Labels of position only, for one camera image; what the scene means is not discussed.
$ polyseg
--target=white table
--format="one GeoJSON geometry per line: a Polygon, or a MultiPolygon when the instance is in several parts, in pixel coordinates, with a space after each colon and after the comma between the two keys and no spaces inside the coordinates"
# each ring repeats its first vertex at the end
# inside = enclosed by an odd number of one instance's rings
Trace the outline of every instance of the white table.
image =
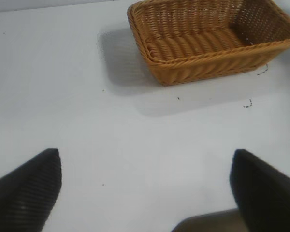
{"type": "Polygon", "coordinates": [[[169,232],[234,208],[237,148],[290,175],[290,50],[261,75],[161,87],[138,55],[131,3],[0,13],[0,177],[59,148],[45,232],[169,232]]]}

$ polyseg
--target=brown basket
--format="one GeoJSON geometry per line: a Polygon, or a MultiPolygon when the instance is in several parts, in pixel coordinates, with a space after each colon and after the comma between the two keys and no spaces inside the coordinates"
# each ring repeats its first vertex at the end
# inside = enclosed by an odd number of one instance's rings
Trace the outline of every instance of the brown basket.
{"type": "Polygon", "coordinates": [[[254,70],[290,47],[290,18],[271,0],[147,0],[127,14],[162,85],[254,70]]]}

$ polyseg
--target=woven basket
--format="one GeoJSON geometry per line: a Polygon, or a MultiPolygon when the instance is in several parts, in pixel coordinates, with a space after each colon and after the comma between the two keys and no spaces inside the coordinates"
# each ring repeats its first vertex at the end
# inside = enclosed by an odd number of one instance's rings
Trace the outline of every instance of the woven basket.
{"type": "Polygon", "coordinates": [[[146,0],[127,14],[166,86],[254,70],[290,47],[290,18],[271,0],[146,0]]]}

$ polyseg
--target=gray surface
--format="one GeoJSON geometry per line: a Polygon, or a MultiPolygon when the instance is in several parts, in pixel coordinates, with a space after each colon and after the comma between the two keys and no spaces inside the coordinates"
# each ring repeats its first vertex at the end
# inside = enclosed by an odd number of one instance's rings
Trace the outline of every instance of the gray surface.
{"type": "Polygon", "coordinates": [[[63,5],[75,5],[101,1],[111,0],[0,0],[0,12],[63,5]]]}

